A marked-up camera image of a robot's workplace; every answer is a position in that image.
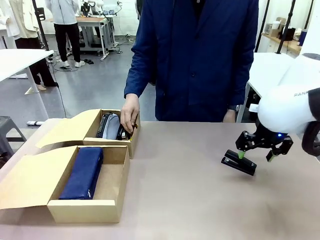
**watch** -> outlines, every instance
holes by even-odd
[[[233,111],[235,111],[235,112],[238,112],[239,109],[240,109],[240,105],[230,105],[230,106],[228,107],[228,109],[229,109],[229,110],[233,110]]]

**person's right hand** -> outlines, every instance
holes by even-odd
[[[129,133],[134,132],[136,118],[140,111],[139,98],[134,93],[125,96],[125,103],[121,109],[121,124]]]

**navy blue coat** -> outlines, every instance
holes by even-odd
[[[258,0],[145,0],[124,95],[156,78],[160,121],[222,122],[244,103],[254,60]]]

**box lid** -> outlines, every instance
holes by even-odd
[[[77,148],[24,156],[0,182],[0,209],[47,205]]]
[[[73,118],[62,119],[35,146],[43,148],[44,146],[56,143],[82,141],[100,112],[101,109],[92,109],[81,112]]]

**black shirt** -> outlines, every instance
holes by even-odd
[[[206,0],[191,0],[191,1],[192,1],[195,17],[199,21],[200,15],[201,15],[202,9],[204,8]]]

